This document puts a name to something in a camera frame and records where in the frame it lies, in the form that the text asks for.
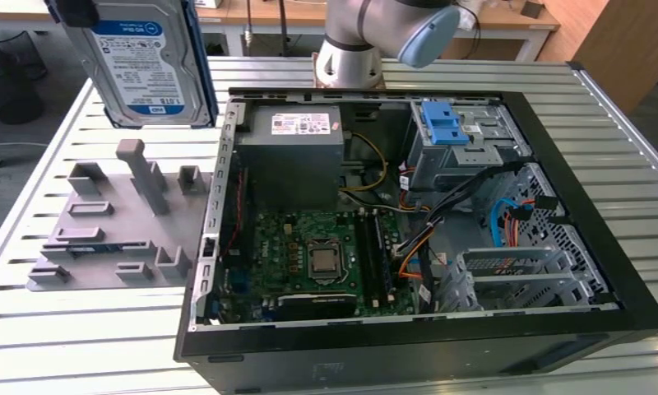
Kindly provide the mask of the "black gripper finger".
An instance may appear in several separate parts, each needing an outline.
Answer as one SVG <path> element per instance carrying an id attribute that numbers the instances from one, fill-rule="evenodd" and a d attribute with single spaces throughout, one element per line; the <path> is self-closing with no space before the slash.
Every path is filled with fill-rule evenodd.
<path id="1" fill-rule="evenodd" d="M 58 14 L 69 27 L 93 27 L 100 21 L 93 0 L 58 0 Z"/>

